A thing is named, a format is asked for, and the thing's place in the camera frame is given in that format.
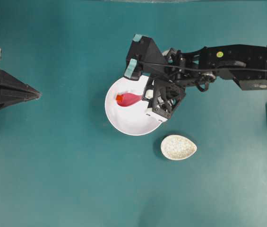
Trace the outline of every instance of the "teal tape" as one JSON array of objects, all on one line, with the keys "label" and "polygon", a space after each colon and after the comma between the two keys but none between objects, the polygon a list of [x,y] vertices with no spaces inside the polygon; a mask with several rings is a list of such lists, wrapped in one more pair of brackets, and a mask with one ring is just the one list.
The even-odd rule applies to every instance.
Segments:
[{"label": "teal tape", "polygon": [[133,37],[133,41],[134,42],[139,42],[141,40],[143,35],[140,35],[140,34],[135,34],[134,37]]},{"label": "teal tape", "polygon": [[131,75],[137,65],[137,60],[131,58],[128,67],[126,68],[126,71],[124,73],[124,77],[127,77],[128,79],[131,79]]}]

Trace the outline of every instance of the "black cable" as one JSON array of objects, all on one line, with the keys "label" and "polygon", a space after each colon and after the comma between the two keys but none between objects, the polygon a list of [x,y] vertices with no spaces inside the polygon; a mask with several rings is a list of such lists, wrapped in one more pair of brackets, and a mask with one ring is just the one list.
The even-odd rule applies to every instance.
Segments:
[{"label": "black cable", "polygon": [[182,69],[182,70],[189,70],[189,71],[195,71],[195,72],[213,72],[213,71],[220,71],[220,70],[231,70],[231,71],[257,71],[257,72],[267,72],[267,70],[261,70],[261,69],[252,69],[252,68],[219,68],[219,69],[194,69],[194,68],[188,68],[188,67],[181,67],[181,66],[176,66],[176,65],[164,65],[164,64],[157,64],[157,63],[150,63],[150,62],[144,62],[144,61],[139,61],[142,64],[146,65],[157,65],[157,66],[164,66],[164,67],[174,67],[177,69]]}]

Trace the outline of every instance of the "teal table surface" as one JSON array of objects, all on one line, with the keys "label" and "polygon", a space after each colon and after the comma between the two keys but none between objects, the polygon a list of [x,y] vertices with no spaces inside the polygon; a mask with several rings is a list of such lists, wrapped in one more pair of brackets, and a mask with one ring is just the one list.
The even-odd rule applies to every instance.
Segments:
[{"label": "teal table surface", "polygon": [[[135,33],[161,51],[267,45],[267,1],[0,0],[0,68],[43,93],[0,111],[0,227],[266,227],[267,90],[218,79],[133,137],[104,99]],[[197,152],[169,161],[162,138]]]}]

